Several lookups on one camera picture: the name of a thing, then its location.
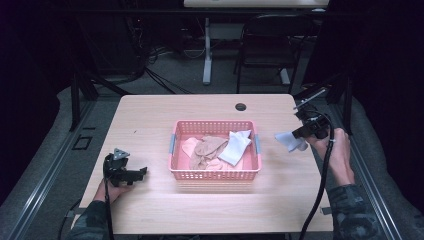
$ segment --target basket handle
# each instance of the basket handle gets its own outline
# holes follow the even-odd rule
[[[255,146],[256,146],[256,154],[261,153],[261,145],[259,144],[258,134],[255,134]]]
[[[169,144],[169,154],[174,154],[174,146],[175,146],[176,135],[171,134],[171,143]]]

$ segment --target hand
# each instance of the hand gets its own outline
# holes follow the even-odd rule
[[[334,129],[334,145],[330,155],[329,167],[336,178],[339,186],[354,184],[355,177],[350,167],[350,140],[349,135],[341,128]],[[329,142],[329,137],[317,139],[309,137],[305,139],[314,147],[321,159],[324,159]]]
[[[131,191],[133,188],[134,188],[134,185],[125,185],[125,186],[115,187],[110,181],[108,181],[108,193],[109,193],[110,203],[113,203],[122,193]],[[93,201],[106,202],[105,196],[106,196],[105,181],[104,179],[102,179],[102,181],[100,181],[99,187],[97,188],[96,195],[94,195]]]

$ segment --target chair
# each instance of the chair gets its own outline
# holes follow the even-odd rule
[[[303,15],[263,14],[251,18],[243,27],[234,67],[234,74],[237,72],[237,93],[240,93],[242,67],[246,67],[275,68],[278,69],[277,74],[284,68],[292,68],[290,94],[304,39],[312,30],[312,20]],[[294,37],[300,37],[298,43],[293,41]]]

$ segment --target table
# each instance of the table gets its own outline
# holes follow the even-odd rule
[[[246,110],[236,110],[238,103]],[[320,174],[310,149],[289,154],[274,138],[276,132],[301,126],[293,107],[288,94],[124,96],[80,207],[87,207],[96,192],[105,156],[120,148],[131,154],[128,170],[147,166],[148,173],[112,205],[115,234],[300,232],[315,201]],[[239,184],[177,182],[167,162],[178,120],[254,121],[261,171],[253,181]],[[329,206],[324,193],[319,210]],[[308,231],[332,231],[331,215],[319,210]]]
[[[325,8],[329,0],[184,0],[184,7],[187,8],[301,8],[301,9],[317,9]],[[233,31],[229,37],[220,39],[239,39],[243,24],[232,24],[230,27],[225,27],[224,24],[217,24],[216,31]],[[212,72],[212,52],[211,52],[211,30],[214,26],[209,22],[209,18],[205,19],[205,66],[203,69],[203,84],[209,85],[211,83]],[[282,71],[281,76],[284,83],[290,83],[287,72]]]

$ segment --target dark background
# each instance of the dark background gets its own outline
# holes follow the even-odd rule
[[[104,5],[87,7],[121,7],[117,1],[101,2]],[[143,7],[181,7],[181,1],[140,2]],[[140,56],[145,53],[134,49],[128,22],[122,18],[57,18],[45,10],[46,4],[83,3],[1,3],[0,79],[5,110],[1,202],[51,128],[59,109],[56,95],[70,86],[76,65],[98,74],[142,72]],[[424,75],[424,15],[418,6],[419,1],[330,1],[329,12],[370,13],[372,17],[357,23],[324,21],[304,83],[319,83],[334,73],[349,71],[354,96],[380,138],[389,174],[404,196],[424,212],[419,186],[424,182],[424,148],[419,141],[423,133],[419,97]],[[164,16],[148,26],[152,35],[181,51],[184,36],[178,29],[187,27],[189,20]],[[89,41],[98,41],[100,49]]]

